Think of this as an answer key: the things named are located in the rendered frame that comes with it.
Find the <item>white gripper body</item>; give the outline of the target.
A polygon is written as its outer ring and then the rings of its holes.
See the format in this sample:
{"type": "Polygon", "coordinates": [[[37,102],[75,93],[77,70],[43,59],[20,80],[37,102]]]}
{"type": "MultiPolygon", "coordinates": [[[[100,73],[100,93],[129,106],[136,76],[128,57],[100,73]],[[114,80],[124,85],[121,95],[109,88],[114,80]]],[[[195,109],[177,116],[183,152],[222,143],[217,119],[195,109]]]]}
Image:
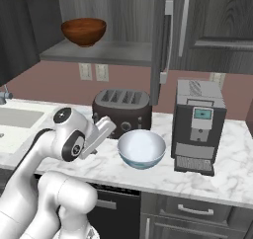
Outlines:
{"type": "Polygon", "coordinates": [[[116,129],[116,125],[109,117],[102,117],[96,123],[89,123],[85,133],[85,142],[81,159],[86,159],[90,154],[96,154],[96,148],[116,129]]]}

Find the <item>dark grey cabinet door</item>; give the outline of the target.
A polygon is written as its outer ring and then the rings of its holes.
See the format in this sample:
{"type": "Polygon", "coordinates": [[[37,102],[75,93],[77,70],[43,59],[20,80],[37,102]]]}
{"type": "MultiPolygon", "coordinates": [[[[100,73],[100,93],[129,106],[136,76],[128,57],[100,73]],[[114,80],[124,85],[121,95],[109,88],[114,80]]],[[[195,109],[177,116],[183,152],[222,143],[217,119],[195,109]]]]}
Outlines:
{"type": "Polygon", "coordinates": [[[160,72],[162,67],[162,51],[164,44],[165,1],[166,0],[154,0],[150,71],[150,104],[152,106],[156,106],[158,104],[161,88],[160,72]]]}
{"type": "Polygon", "coordinates": [[[0,0],[0,86],[40,61],[27,0],[0,0]]]}
{"type": "Polygon", "coordinates": [[[173,0],[174,70],[253,75],[253,0],[190,0],[178,56],[184,0],[173,0]]]}

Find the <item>dark brown toaster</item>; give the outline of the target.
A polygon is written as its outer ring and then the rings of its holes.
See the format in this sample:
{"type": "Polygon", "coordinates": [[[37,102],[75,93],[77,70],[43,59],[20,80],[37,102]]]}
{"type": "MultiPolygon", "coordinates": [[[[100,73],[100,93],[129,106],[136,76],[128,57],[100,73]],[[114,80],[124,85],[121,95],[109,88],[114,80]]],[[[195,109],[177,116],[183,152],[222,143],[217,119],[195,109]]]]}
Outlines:
{"type": "Polygon", "coordinates": [[[117,126],[109,135],[111,139],[119,139],[130,130],[151,129],[152,107],[144,91],[105,89],[94,98],[92,111],[94,122],[109,117],[117,126]]]}

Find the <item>white and blue bowl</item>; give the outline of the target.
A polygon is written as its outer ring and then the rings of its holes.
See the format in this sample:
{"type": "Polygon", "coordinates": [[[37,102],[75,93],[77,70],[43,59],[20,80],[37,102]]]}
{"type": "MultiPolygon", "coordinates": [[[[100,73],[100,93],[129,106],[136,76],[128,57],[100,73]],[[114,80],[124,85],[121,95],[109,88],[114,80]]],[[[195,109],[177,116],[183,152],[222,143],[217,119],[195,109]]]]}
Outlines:
{"type": "Polygon", "coordinates": [[[149,169],[157,165],[166,152],[164,139],[150,130],[136,129],[123,134],[118,141],[121,158],[132,168],[149,169]]]}

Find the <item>white sink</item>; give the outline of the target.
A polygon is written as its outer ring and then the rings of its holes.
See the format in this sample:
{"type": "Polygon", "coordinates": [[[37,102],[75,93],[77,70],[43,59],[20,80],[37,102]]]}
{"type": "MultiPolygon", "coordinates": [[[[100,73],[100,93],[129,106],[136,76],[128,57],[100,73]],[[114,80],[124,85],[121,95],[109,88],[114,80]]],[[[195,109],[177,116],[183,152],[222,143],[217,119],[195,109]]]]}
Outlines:
{"type": "Polygon", "coordinates": [[[15,153],[42,123],[41,106],[8,102],[0,106],[0,153],[15,153]]]}

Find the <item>black dishwasher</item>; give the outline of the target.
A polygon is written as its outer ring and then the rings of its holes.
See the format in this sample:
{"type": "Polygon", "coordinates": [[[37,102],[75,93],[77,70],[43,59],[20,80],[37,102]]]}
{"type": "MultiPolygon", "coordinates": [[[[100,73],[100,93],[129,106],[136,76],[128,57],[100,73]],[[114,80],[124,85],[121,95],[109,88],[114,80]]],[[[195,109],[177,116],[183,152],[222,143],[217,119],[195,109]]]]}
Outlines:
{"type": "Polygon", "coordinates": [[[139,239],[140,191],[91,183],[98,199],[114,201],[116,209],[95,206],[87,216],[100,239],[139,239]]]}

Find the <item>grey coffee machine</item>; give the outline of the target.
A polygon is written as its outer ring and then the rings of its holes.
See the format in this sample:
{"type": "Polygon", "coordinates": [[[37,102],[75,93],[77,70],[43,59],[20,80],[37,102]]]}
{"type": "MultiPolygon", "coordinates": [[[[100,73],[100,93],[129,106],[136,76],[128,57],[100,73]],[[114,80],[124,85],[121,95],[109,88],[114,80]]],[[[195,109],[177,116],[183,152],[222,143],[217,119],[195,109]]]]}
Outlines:
{"type": "Polygon", "coordinates": [[[172,124],[174,170],[214,176],[226,105],[213,81],[177,81],[172,124]]]}

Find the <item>brown wooden bowl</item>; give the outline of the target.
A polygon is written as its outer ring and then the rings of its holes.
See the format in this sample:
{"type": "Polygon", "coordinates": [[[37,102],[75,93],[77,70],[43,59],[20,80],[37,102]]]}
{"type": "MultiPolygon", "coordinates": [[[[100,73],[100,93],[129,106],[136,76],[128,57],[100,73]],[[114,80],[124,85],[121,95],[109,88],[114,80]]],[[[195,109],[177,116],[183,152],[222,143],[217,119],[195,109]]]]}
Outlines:
{"type": "Polygon", "coordinates": [[[106,28],[104,20],[95,18],[79,18],[61,24],[64,36],[81,47],[94,45],[103,37],[106,28]]]}

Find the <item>silver tap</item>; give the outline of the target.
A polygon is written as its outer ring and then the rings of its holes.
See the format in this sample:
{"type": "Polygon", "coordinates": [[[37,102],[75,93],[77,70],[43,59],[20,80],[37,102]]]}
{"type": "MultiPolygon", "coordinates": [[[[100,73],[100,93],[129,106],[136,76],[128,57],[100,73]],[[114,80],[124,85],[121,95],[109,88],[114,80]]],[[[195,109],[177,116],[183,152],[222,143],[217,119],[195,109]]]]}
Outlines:
{"type": "Polygon", "coordinates": [[[5,105],[7,99],[12,99],[13,94],[8,91],[7,86],[5,86],[5,91],[0,92],[0,105],[5,105]]]}

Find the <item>grey drawer front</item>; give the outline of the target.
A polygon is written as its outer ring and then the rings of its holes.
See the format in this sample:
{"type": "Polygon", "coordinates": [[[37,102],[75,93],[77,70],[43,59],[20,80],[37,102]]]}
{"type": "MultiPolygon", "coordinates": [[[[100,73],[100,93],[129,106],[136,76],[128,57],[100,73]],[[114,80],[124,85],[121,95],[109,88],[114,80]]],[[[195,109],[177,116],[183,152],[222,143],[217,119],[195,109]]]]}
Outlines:
{"type": "Polygon", "coordinates": [[[227,217],[231,211],[231,207],[224,204],[213,203],[195,199],[184,199],[176,197],[168,197],[163,206],[159,208],[161,214],[173,214],[185,217],[191,217],[195,219],[206,220],[210,222],[222,223],[227,220],[227,217]],[[184,207],[196,210],[208,210],[213,209],[214,215],[196,215],[178,209],[178,204],[182,204],[184,207]]]}

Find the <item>grey base cupboard door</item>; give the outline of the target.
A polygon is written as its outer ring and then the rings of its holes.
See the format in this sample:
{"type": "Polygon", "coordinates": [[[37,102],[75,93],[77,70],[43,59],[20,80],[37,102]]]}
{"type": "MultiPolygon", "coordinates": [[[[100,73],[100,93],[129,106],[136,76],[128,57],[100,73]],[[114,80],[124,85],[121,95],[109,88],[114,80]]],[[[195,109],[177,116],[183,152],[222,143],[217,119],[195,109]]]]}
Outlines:
{"type": "Polygon", "coordinates": [[[142,213],[140,239],[145,239],[146,218],[150,218],[149,239],[243,239],[245,236],[244,231],[142,213]]]}

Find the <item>white wall socket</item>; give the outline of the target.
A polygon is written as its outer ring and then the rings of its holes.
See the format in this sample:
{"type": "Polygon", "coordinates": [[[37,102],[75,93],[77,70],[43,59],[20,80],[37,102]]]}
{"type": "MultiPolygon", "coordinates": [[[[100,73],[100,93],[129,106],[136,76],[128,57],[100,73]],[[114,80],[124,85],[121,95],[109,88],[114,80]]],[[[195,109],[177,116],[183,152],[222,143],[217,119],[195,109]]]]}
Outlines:
{"type": "Polygon", "coordinates": [[[92,67],[90,63],[79,63],[80,79],[85,81],[92,81],[92,67]]]}
{"type": "Polygon", "coordinates": [[[223,87],[224,79],[225,79],[225,74],[224,73],[212,72],[211,75],[210,75],[210,80],[212,82],[217,83],[219,88],[223,87]]]}
{"type": "Polygon", "coordinates": [[[98,81],[108,82],[109,81],[109,67],[107,64],[96,64],[96,78],[98,81]]]}

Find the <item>grey wall cabinet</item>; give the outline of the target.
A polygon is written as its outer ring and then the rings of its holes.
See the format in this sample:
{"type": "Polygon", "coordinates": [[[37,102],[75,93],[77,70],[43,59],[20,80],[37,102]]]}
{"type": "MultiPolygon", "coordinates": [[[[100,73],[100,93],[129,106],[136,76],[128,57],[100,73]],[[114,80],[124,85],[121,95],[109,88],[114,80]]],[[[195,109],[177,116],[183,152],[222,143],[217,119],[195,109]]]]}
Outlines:
{"type": "Polygon", "coordinates": [[[107,23],[102,39],[90,47],[69,40],[45,48],[41,59],[149,66],[154,0],[56,0],[61,19],[99,18],[107,23]]]}

